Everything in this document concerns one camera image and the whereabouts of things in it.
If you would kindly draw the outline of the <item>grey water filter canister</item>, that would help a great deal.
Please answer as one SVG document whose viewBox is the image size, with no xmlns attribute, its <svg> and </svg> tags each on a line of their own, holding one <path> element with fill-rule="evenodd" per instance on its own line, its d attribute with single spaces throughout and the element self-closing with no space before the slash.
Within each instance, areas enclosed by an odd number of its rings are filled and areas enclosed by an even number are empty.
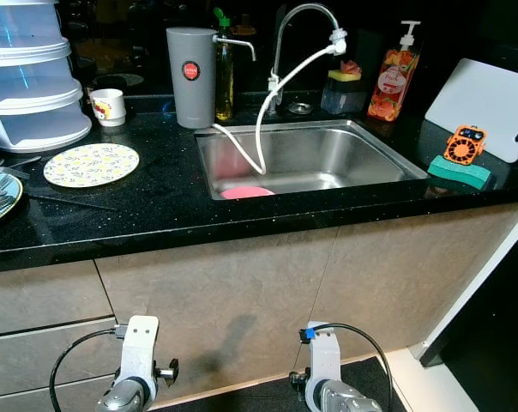
<svg viewBox="0 0 518 412">
<path fill-rule="evenodd" d="M 166 43 L 172 73 L 174 106 L 179 125 L 207 129 L 214 125 L 216 80 L 215 42 L 246 46 L 256 57 L 254 45 L 246 40 L 219 39 L 217 31 L 201 27 L 169 27 Z"/>
</svg>

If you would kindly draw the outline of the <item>oil bottle with green cap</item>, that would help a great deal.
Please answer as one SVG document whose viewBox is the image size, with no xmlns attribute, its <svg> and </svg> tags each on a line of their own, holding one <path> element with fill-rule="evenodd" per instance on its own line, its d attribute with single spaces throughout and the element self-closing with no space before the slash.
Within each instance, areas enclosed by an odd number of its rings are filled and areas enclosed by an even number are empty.
<svg viewBox="0 0 518 412">
<path fill-rule="evenodd" d="M 220 8 L 213 8 L 217 20 L 217 38 L 228 39 L 231 35 L 231 20 L 228 19 Z M 216 80 L 214 96 L 214 113 L 217 121 L 231 120 L 234 114 L 234 58 L 232 58 L 232 45 L 220 42 L 214 43 Z"/>
</svg>

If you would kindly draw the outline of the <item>steel fork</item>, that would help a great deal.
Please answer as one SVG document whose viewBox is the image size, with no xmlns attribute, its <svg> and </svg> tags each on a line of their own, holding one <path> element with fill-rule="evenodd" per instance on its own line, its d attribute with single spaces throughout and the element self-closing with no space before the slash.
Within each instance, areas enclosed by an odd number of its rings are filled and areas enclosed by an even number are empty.
<svg viewBox="0 0 518 412">
<path fill-rule="evenodd" d="M 42 160 L 42 157 L 40 156 L 27 158 L 27 160 L 16 160 L 15 162 L 12 162 L 12 164 L 7 164 L 7 160 L 0 160 L 0 173 L 9 173 L 16 167 L 33 164 L 33 162 L 40 160 Z"/>
</svg>

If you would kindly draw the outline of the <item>chrome kitchen faucet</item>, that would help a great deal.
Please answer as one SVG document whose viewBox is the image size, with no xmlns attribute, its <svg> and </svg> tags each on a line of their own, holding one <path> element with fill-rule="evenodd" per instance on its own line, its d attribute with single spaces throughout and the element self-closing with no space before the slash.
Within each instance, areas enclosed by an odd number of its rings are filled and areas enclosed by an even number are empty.
<svg viewBox="0 0 518 412">
<path fill-rule="evenodd" d="M 330 45 L 322 48 L 320 51 L 315 51 L 308 58 L 303 59 L 298 66 L 295 66 L 293 70 L 287 72 L 285 75 L 280 75 L 279 67 L 281 66 L 281 50 L 282 43 L 284 38 L 284 32 L 286 28 L 289 27 L 289 23 L 293 19 L 295 15 L 298 15 L 299 12 L 303 12 L 306 10 L 315 10 L 317 12 L 321 12 L 323 15 L 327 17 L 329 22 L 331 23 L 331 27 L 333 27 L 333 31 L 328 36 L 328 40 Z M 295 77 L 299 71 L 303 68 L 309 66 L 314 60 L 321 58 L 324 55 L 333 55 L 338 56 L 341 54 L 345 54 L 346 52 L 346 30 L 342 28 L 338 21 L 336 20 L 336 16 L 334 13 L 329 10 L 329 8 L 325 7 L 320 3 L 303 3 L 297 5 L 297 7 L 291 9 L 289 12 L 284 15 L 281 23 L 278 26 L 278 31 L 276 31 L 276 39 L 274 44 L 274 63 L 272 64 L 272 68 L 270 70 L 270 76 L 268 78 L 268 91 L 269 94 L 263 100 L 263 110 L 266 114 L 274 114 L 276 109 L 276 103 L 281 102 L 282 89 L 286 86 L 286 84 Z"/>
</svg>

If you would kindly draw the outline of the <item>beige drawer front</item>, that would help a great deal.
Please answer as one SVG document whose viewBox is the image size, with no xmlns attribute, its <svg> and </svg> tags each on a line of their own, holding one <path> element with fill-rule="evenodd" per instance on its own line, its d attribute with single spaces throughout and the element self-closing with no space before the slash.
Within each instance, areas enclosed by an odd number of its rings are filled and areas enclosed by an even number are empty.
<svg viewBox="0 0 518 412">
<path fill-rule="evenodd" d="M 64 349 L 83 335 L 115 325 L 113 318 L 103 318 L 0 336 L 0 396 L 46 387 L 52 366 Z M 119 353 L 117 338 L 92 338 L 67 354 L 58 369 L 57 384 L 114 374 Z"/>
<path fill-rule="evenodd" d="M 90 260 L 0 272 L 0 334 L 111 315 Z"/>
</svg>

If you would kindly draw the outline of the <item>black sponge holder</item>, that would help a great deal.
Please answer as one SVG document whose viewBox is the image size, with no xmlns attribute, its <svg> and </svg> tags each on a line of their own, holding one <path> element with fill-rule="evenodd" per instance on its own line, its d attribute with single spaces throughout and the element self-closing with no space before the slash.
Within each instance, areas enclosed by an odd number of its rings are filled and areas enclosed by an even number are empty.
<svg viewBox="0 0 518 412">
<path fill-rule="evenodd" d="M 364 109 L 368 87 L 362 80 L 327 78 L 319 106 L 331 114 L 360 112 Z"/>
</svg>

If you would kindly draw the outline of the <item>pink plate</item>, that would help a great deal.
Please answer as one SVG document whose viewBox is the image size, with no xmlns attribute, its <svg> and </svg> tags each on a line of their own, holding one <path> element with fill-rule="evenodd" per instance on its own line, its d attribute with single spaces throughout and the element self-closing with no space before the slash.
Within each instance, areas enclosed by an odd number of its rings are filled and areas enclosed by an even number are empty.
<svg viewBox="0 0 518 412">
<path fill-rule="evenodd" d="M 244 197 L 272 196 L 274 192 L 263 187 L 232 187 L 220 193 L 225 200 L 244 199 Z"/>
</svg>

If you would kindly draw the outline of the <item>white printed cup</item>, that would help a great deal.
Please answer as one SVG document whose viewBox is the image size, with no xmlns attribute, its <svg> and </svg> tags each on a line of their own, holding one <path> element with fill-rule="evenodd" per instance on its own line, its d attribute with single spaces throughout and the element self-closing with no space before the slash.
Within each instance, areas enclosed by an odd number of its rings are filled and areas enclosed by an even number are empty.
<svg viewBox="0 0 518 412">
<path fill-rule="evenodd" d="M 99 125 L 118 127 L 125 123 L 127 112 L 122 90 L 115 88 L 98 89 L 91 91 L 89 98 L 92 113 L 97 118 Z"/>
</svg>

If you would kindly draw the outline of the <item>stainless steel sink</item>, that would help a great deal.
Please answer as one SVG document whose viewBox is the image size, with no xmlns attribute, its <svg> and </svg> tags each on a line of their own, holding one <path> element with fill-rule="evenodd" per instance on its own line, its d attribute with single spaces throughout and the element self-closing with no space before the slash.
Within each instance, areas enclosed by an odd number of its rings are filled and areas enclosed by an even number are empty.
<svg viewBox="0 0 518 412">
<path fill-rule="evenodd" d="M 428 176 L 352 120 L 208 127 L 194 137 L 215 200 L 236 187 L 283 195 Z"/>
</svg>

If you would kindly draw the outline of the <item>orange handheld fan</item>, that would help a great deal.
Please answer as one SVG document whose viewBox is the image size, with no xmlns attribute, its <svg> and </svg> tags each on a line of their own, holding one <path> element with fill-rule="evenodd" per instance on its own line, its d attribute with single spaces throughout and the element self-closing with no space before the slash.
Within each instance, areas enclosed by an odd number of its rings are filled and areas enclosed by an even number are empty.
<svg viewBox="0 0 518 412">
<path fill-rule="evenodd" d="M 486 132 L 475 125 L 462 125 L 449 137 L 443 158 L 455 164 L 471 165 L 485 148 Z"/>
</svg>

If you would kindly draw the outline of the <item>white tiered food cover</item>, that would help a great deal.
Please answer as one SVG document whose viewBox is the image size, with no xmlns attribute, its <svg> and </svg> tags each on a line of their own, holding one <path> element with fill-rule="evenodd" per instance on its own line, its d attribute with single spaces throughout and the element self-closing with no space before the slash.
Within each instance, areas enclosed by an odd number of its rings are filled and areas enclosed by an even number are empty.
<svg viewBox="0 0 518 412">
<path fill-rule="evenodd" d="M 57 0 L 0 0 L 0 150 L 47 152 L 92 129 Z"/>
</svg>

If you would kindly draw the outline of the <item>beige cabinet front panel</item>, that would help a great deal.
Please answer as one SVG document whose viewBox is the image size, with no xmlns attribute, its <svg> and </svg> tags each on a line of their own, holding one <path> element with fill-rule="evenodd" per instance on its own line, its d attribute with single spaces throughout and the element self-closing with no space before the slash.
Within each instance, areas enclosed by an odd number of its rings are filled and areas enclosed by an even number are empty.
<svg viewBox="0 0 518 412">
<path fill-rule="evenodd" d="M 160 320 L 177 358 L 164 405 L 306 365 L 298 331 L 349 324 L 386 350 L 427 340 L 518 222 L 518 203 L 401 217 L 97 262 L 119 318 Z"/>
</svg>

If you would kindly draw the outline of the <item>green sponge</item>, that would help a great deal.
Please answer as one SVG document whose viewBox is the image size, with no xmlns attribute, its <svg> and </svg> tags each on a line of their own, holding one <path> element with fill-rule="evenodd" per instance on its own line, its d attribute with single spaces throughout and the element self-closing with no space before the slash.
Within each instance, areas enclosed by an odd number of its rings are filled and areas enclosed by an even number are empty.
<svg viewBox="0 0 518 412">
<path fill-rule="evenodd" d="M 436 156 L 431 161 L 428 173 L 441 179 L 462 182 L 464 185 L 483 190 L 493 180 L 491 170 L 476 165 L 462 165 Z"/>
</svg>

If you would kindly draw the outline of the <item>yellow pink sponge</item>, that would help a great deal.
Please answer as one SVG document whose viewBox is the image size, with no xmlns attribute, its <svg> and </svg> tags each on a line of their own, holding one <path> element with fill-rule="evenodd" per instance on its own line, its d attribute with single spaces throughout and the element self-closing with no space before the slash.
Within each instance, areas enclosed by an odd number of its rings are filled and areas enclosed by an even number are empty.
<svg viewBox="0 0 518 412">
<path fill-rule="evenodd" d="M 356 82 L 360 80 L 364 72 L 353 60 L 344 60 L 338 68 L 327 71 L 327 77 L 335 82 Z"/>
</svg>

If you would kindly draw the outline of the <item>peach print soap dispenser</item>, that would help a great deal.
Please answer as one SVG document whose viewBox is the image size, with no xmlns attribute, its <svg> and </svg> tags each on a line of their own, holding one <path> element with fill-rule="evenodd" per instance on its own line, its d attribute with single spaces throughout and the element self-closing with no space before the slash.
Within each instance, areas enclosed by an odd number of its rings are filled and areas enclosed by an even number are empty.
<svg viewBox="0 0 518 412">
<path fill-rule="evenodd" d="M 419 66 L 420 52 L 413 44 L 413 30 L 419 21 L 401 21 L 407 34 L 401 36 L 399 46 L 386 51 L 379 78 L 376 80 L 366 115 L 374 120 L 394 122 L 401 112 L 413 72 Z"/>
</svg>

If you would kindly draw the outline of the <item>floral patterned plate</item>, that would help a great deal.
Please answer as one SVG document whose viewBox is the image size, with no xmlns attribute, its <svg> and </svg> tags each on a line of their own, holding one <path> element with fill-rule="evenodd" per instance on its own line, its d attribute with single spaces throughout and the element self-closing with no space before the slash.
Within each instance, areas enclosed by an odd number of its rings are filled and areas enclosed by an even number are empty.
<svg viewBox="0 0 518 412">
<path fill-rule="evenodd" d="M 55 154 L 43 173 L 47 182 L 59 187 L 90 188 L 129 176 L 138 165 L 139 154 L 129 146 L 96 142 Z"/>
</svg>

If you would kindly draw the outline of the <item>light blue plate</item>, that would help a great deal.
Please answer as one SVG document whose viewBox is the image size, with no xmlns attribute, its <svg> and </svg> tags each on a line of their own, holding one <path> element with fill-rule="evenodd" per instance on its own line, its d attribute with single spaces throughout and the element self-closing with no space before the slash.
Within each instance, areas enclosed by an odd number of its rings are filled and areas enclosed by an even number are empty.
<svg viewBox="0 0 518 412">
<path fill-rule="evenodd" d="M 7 215 L 24 195 L 21 173 L 0 167 L 0 219 Z"/>
</svg>

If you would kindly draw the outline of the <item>white cutting board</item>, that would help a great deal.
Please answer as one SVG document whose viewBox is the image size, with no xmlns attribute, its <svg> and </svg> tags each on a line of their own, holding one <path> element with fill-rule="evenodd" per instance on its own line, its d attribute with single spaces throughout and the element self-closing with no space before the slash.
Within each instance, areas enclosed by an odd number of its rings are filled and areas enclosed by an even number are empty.
<svg viewBox="0 0 518 412">
<path fill-rule="evenodd" d="M 485 150 L 518 161 L 518 72 L 463 58 L 431 103 L 426 118 L 449 132 L 475 125 L 485 130 Z"/>
</svg>

